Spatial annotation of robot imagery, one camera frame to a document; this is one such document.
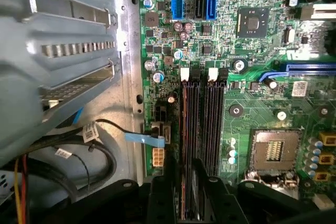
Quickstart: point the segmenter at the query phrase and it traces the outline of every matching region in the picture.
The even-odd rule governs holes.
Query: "sticker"
[[[99,134],[96,127],[96,122],[91,122],[83,127],[84,143],[90,142],[98,138]]]
[[[65,158],[65,159],[68,159],[72,155],[72,153],[67,152],[66,150],[63,150],[62,148],[58,148],[55,155],[60,156],[60,157]]]
[[[293,84],[292,97],[305,97],[308,88],[308,81],[295,81]]]

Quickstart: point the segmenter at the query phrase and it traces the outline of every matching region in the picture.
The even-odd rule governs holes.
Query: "motherboard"
[[[165,150],[230,185],[254,180],[318,208],[336,202],[336,0],[140,0],[146,174]]]

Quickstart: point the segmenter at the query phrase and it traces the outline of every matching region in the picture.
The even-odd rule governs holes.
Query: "blue pcie slot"
[[[184,0],[172,0],[171,4],[172,18],[182,20],[184,15]]]
[[[293,71],[323,71],[323,70],[336,70],[336,63],[333,62],[284,62],[280,65],[280,71],[293,72]]]
[[[217,0],[206,0],[206,20],[215,20],[217,18],[216,14]]]

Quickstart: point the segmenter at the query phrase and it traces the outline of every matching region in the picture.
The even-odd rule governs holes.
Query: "yellow wire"
[[[14,193],[15,193],[15,203],[16,203],[16,213],[17,213],[17,221],[18,224],[22,224],[22,211],[21,211],[21,202],[20,202],[20,194],[19,194],[19,184],[17,178],[17,170],[19,166],[19,160],[15,161],[14,167]]]

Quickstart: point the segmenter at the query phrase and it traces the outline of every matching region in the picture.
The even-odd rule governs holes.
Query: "cable label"
[[[63,150],[62,148],[58,148],[55,155],[60,156],[60,157],[65,158],[65,159],[68,159],[72,155],[72,153],[67,152],[66,150]]]
[[[84,143],[90,142],[99,137],[96,122],[91,122],[83,127],[83,139]]]

